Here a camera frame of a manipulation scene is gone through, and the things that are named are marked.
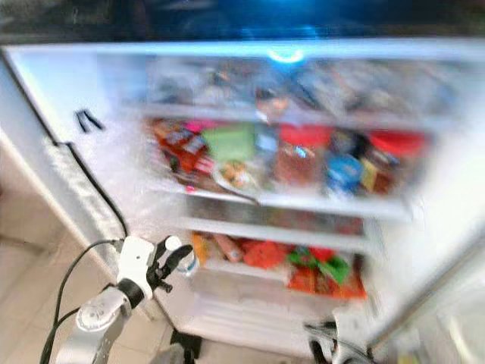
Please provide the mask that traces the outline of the dark blue fridge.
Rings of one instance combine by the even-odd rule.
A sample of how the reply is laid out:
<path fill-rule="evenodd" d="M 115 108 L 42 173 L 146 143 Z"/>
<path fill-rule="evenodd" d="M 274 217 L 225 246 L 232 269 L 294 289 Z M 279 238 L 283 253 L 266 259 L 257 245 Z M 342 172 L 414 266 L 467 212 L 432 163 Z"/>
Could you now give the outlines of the dark blue fridge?
<path fill-rule="evenodd" d="M 485 364 L 485 0 L 5 2 L 1 36 L 128 236 L 192 245 L 198 231 L 357 256 L 361 300 L 289 289 L 287 260 L 199 260 L 191 277 L 170 274 L 172 291 L 140 304 L 156 302 L 173 329 L 152 364 L 200 364 L 215 343 L 332 364 L 336 315 L 371 320 L 375 364 Z M 149 130 L 156 118 L 201 134 L 254 124 L 246 162 L 262 194 L 232 194 L 212 173 L 177 179 Z M 361 162 L 375 130 L 419 132 L 427 146 L 398 194 L 359 184 L 335 199 L 327 159 L 318 190 L 277 185 L 282 124 L 332 128 L 327 159 Z M 117 273 L 124 240 L 94 242 Z"/>

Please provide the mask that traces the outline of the orange food packet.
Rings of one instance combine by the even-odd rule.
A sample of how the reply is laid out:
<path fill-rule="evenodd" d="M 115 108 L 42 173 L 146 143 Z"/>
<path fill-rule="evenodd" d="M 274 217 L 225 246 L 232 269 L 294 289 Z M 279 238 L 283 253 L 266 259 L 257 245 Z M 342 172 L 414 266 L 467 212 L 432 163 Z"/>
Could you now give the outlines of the orange food packet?
<path fill-rule="evenodd" d="M 245 255 L 239 243 L 225 234 L 192 231 L 191 241 L 203 264 L 214 261 L 239 263 Z"/>

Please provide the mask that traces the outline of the red food bag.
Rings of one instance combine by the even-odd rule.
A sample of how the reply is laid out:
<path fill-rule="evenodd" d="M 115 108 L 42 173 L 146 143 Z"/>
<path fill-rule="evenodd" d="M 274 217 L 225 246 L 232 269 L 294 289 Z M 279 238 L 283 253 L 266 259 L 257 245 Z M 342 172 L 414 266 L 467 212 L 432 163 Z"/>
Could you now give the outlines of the red food bag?
<path fill-rule="evenodd" d="M 260 269 L 274 269 L 284 263 L 288 250 L 272 240 L 245 240 L 240 244 L 243 262 Z"/>

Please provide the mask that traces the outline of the white plate of food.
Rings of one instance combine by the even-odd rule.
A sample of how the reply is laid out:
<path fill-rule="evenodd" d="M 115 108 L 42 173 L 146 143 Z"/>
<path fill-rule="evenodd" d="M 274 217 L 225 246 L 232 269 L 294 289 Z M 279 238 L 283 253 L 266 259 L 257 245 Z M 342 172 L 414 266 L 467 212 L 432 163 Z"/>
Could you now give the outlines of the white plate of food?
<path fill-rule="evenodd" d="M 212 177 L 219 187 L 232 194 L 252 199 L 262 194 L 260 174 L 246 161 L 216 161 Z"/>

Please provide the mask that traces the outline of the red snack packet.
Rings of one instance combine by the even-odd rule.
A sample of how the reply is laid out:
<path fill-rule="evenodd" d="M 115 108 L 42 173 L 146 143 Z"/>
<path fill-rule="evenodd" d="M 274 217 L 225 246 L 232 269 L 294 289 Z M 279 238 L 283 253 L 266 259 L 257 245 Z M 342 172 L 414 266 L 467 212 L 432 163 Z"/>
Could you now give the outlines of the red snack packet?
<path fill-rule="evenodd" d="M 183 119 L 156 118 L 149 122 L 166 166 L 177 179 L 191 183 L 211 177 L 214 160 L 208 153 L 208 144 L 200 131 L 189 128 Z"/>

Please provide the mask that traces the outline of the green food packet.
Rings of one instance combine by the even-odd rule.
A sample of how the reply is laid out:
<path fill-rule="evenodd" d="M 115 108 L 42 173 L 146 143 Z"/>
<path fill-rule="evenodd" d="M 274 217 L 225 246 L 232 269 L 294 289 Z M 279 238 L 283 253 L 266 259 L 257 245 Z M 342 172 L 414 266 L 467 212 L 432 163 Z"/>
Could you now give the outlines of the green food packet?
<path fill-rule="evenodd" d="M 255 125 L 228 124 L 202 131 L 215 161 L 246 161 L 256 155 Z"/>

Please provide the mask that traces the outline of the green and red packet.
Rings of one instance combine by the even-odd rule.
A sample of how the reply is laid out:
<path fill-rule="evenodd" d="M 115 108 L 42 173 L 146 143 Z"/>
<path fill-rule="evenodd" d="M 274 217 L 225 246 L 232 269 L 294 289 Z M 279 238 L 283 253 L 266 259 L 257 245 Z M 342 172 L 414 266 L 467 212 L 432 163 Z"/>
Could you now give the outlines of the green and red packet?
<path fill-rule="evenodd" d="M 367 298 L 355 254 L 296 246 L 287 254 L 287 262 L 294 268 L 287 284 L 291 290 L 342 300 Z"/>

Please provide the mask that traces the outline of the red lidded jar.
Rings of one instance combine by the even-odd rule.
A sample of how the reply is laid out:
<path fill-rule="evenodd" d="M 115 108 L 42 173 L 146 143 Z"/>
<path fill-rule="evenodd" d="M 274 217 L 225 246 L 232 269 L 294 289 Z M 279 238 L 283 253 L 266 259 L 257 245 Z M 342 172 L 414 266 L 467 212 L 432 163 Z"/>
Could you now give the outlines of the red lidded jar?
<path fill-rule="evenodd" d="M 324 125 L 282 124 L 273 174 L 284 190 L 318 190 L 333 129 Z"/>
<path fill-rule="evenodd" d="M 423 133 L 375 130 L 367 134 L 361 157 L 360 188 L 371 196 L 393 196 L 408 183 L 425 152 Z"/>

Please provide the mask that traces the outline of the blue food packet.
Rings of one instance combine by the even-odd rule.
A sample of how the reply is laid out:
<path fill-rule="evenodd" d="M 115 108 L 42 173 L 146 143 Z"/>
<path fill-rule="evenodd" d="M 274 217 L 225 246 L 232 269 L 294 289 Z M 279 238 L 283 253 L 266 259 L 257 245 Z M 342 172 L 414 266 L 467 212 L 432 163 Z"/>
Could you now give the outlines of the blue food packet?
<path fill-rule="evenodd" d="M 324 173 L 324 192 L 330 198 L 350 199 L 361 180 L 361 162 L 352 155 L 331 155 Z"/>

